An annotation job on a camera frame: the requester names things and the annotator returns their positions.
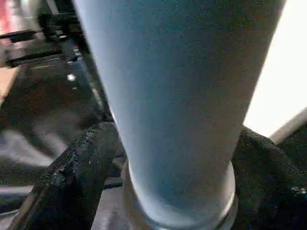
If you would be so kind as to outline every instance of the white wall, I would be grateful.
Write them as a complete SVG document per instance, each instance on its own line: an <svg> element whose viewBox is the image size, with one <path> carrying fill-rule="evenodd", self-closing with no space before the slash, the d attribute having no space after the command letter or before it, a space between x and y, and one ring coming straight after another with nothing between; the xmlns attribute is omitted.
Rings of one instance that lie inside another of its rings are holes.
<svg viewBox="0 0 307 230"><path fill-rule="evenodd" d="M307 107L307 0L288 0L244 125L271 137Z"/></svg>

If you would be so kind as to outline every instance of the metal base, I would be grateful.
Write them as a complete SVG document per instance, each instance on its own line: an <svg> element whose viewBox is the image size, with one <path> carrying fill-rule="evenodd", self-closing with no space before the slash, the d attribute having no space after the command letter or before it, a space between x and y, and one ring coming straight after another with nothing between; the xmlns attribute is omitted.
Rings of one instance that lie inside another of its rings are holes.
<svg viewBox="0 0 307 230"><path fill-rule="evenodd" d="M127 161L123 168L123 188L124 188L124 204L127 217L129 218L130 224L133 229L136 230L172 230L172 229L186 229L186 228L168 228L166 226L162 226L159 223L156 223L152 219L150 219L140 207L140 204L137 199L137 195L134 192L133 185L130 179L129 172L129 162ZM231 229L235 219L238 208L238 199L235 196L233 203L225 216L222 222L216 227L212 228L211 224L206 224L206 226L196 226L194 228L189 228L190 230L229 230Z"/></svg>

